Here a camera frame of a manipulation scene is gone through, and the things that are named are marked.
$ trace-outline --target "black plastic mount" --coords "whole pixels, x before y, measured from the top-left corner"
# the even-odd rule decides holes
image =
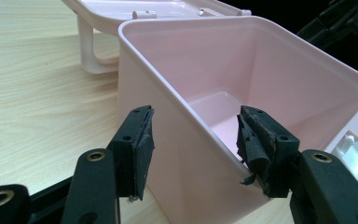
[[[238,154],[270,198],[287,197],[296,224],[358,223],[358,182],[335,156],[298,152],[299,141],[266,112],[242,106]]]
[[[130,112],[107,149],[83,153],[69,177],[31,197],[0,186],[0,224],[120,223],[119,197],[142,200],[154,149],[153,108]]]
[[[358,0],[333,0],[328,9],[297,33],[320,49],[348,34],[358,35]]]
[[[143,199],[154,141],[151,106],[133,109],[107,149],[114,153],[117,194],[130,200]]]
[[[238,155],[254,175],[243,184],[252,184],[256,178],[268,197],[287,197],[285,178],[290,161],[298,155],[299,140],[257,108],[243,105],[238,122]]]

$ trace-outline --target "plastic bin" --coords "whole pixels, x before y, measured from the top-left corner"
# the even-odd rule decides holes
[[[147,183],[172,223],[231,223],[268,201],[239,184],[240,105],[265,110],[301,150],[358,138],[358,72],[271,21],[126,21],[118,32],[118,114],[156,109]]]

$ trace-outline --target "wooden table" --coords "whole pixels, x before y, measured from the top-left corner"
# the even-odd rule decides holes
[[[118,55],[115,37],[96,32],[95,42],[97,55]],[[76,16],[61,1],[0,1],[0,185],[34,194],[117,131],[117,73],[86,73],[78,45]],[[288,202],[237,223],[293,223]],[[141,203],[122,200],[121,212],[122,223],[169,223],[148,189]]]

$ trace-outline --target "container lid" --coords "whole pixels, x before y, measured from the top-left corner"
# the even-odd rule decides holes
[[[250,15],[216,0],[62,0],[75,13],[87,19],[99,16],[121,22],[131,19],[200,18]]]

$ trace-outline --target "white handle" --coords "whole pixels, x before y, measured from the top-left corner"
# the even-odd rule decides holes
[[[92,74],[118,71],[118,57],[100,59],[95,56],[93,28],[79,15],[77,15],[77,28],[80,37],[81,63],[84,69]]]

